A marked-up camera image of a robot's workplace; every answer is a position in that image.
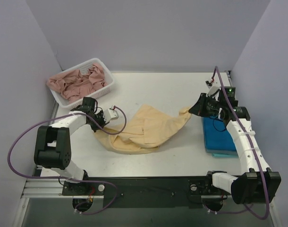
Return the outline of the yellow t shirt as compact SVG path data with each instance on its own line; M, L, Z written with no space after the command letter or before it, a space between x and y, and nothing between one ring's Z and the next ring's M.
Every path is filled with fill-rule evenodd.
M108 151L128 155L152 153L186 125L192 116L189 109L184 107L178 116L172 117L142 105L120 134L97 131L93 135Z

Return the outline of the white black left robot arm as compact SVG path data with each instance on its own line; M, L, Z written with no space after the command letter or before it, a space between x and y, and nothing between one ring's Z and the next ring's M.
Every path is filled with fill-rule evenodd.
M87 172L72 161L70 136L80 127L88 124L93 131L104 128L118 116L113 109L102 110L94 98L85 97L82 104L73 108L68 116L49 126L40 126L34 152L38 166L51 169L68 182L80 195L89 192Z

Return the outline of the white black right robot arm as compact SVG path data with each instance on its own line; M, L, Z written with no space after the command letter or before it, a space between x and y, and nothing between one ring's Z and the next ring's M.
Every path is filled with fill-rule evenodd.
M222 189L231 194L236 204L270 203L281 183L279 172L271 170L255 139L248 110L238 106L235 87L218 89L212 95L201 93L189 113L223 121L232 137L241 166L241 175L209 171L203 187L208 193Z

